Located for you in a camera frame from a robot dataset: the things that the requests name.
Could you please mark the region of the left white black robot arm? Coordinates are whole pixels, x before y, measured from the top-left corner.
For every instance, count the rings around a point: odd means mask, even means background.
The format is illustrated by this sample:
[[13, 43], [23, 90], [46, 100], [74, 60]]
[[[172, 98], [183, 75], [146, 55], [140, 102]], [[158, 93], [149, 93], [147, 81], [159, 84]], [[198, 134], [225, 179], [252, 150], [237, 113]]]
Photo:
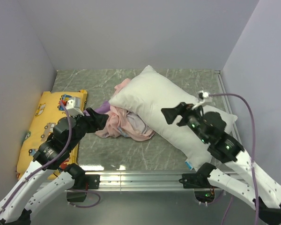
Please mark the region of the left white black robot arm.
[[88, 187], [85, 171], [75, 163], [67, 165], [57, 178], [40, 187], [86, 134], [105, 127], [107, 114], [98, 114], [91, 108], [86, 111], [87, 114], [73, 117], [65, 111], [66, 117], [59, 120], [47, 140], [39, 146], [24, 175], [0, 201], [0, 225], [29, 225], [36, 214], [62, 192]]

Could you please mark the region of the pink purple Elsa pillowcase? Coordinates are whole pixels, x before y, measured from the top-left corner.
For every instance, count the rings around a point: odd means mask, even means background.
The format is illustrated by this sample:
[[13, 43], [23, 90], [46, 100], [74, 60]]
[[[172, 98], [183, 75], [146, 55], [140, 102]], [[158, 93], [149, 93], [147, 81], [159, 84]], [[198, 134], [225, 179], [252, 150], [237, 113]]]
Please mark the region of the pink purple Elsa pillowcase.
[[109, 116], [104, 129], [95, 132], [101, 138], [122, 136], [142, 142], [151, 139], [155, 134], [155, 131], [137, 114], [111, 106], [108, 101], [104, 101], [99, 108], [95, 109], [95, 112]]

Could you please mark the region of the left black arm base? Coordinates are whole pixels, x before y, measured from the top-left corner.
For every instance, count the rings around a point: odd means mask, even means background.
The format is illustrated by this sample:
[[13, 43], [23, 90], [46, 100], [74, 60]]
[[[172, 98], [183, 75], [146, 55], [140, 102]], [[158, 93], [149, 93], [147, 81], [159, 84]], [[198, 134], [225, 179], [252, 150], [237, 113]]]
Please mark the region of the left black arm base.
[[99, 189], [99, 184], [99, 174], [87, 174], [83, 178], [76, 179], [74, 186], [67, 191], [67, 201], [70, 203], [84, 202], [90, 191]]

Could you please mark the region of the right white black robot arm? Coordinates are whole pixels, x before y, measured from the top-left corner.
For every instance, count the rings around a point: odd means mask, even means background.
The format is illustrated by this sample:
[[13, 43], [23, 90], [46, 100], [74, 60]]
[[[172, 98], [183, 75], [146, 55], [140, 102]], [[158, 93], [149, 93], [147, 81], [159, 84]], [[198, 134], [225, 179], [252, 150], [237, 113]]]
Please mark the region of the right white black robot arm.
[[177, 126], [188, 126], [203, 144], [208, 145], [207, 150], [214, 158], [243, 179], [239, 181], [212, 164], [204, 163], [197, 171], [201, 187], [221, 188], [248, 204], [266, 224], [281, 224], [281, 185], [252, 162], [242, 144], [224, 131], [226, 122], [218, 112], [204, 112], [202, 106], [184, 102], [174, 108], [163, 108], [161, 112], [168, 124], [181, 116]]

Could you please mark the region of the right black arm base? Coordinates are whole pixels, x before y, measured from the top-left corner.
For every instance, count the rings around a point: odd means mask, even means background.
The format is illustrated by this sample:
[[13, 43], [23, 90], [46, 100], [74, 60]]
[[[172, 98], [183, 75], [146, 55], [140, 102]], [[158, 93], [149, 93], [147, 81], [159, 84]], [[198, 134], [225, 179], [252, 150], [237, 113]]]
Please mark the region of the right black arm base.
[[183, 189], [193, 189], [195, 200], [206, 207], [218, 202], [224, 196], [224, 190], [216, 193], [218, 187], [212, 186], [207, 178], [196, 173], [183, 173], [178, 180]]

